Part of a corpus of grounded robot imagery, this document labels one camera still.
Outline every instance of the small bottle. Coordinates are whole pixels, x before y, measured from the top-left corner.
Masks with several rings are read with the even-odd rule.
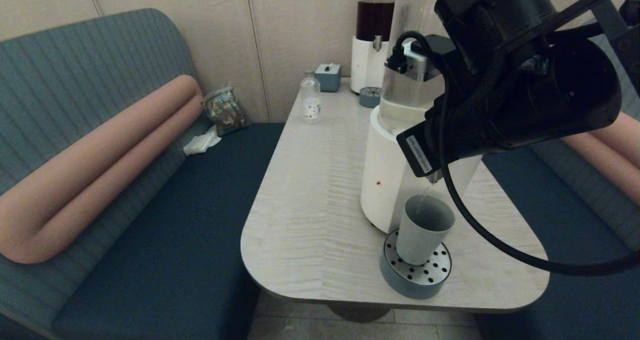
[[[320,82],[316,80],[313,71],[304,72],[304,80],[300,83],[300,97],[302,119],[306,123],[320,121]]]

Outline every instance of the upholstered backrest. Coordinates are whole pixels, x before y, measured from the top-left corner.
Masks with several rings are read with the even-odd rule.
[[[0,194],[180,75],[196,77],[176,26],[138,10],[0,43]],[[199,119],[62,253],[23,265],[0,255],[0,313],[48,336],[50,323],[201,134]],[[32,201],[46,201],[34,198]]]
[[[0,195],[0,253],[38,264],[64,251],[201,113],[180,75],[62,150]]]
[[[610,57],[620,79],[622,111],[640,120],[640,98],[606,38],[594,39]],[[560,140],[546,141],[531,149],[590,206],[630,249],[640,249],[640,208],[601,175],[581,155]]]

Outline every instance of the blue cushion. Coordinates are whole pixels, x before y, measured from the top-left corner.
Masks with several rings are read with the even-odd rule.
[[[240,235],[283,125],[189,157],[54,320],[64,338],[246,338],[258,286]]]
[[[0,338],[20,338],[20,340],[47,340],[46,337],[23,326],[0,313]]]
[[[538,236],[550,260],[594,263],[629,249],[530,149],[487,155],[489,171]],[[540,299],[514,313],[476,318],[491,340],[640,338],[640,269],[603,277],[551,274]]]

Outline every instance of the blue tissue box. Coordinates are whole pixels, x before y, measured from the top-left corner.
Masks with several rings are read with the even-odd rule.
[[[338,92],[340,88],[340,65],[321,64],[315,71],[315,79],[320,82],[320,91]]]

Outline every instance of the table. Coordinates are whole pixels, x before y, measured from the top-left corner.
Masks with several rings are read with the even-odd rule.
[[[337,93],[322,93],[322,119],[313,125],[302,121],[300,97],[295,101],[240,240],[256,283],[294,301],[461,312],[511,312],[540,297],[549,273],[494,248],[455,207],[445,239],[453,268],[441,291],[418,300],[387,285],[378,263],[386,235],[359,204],[371,109],[358,104],[348,81]],[[496,236],[546,258],[484,164],[463,199]]]

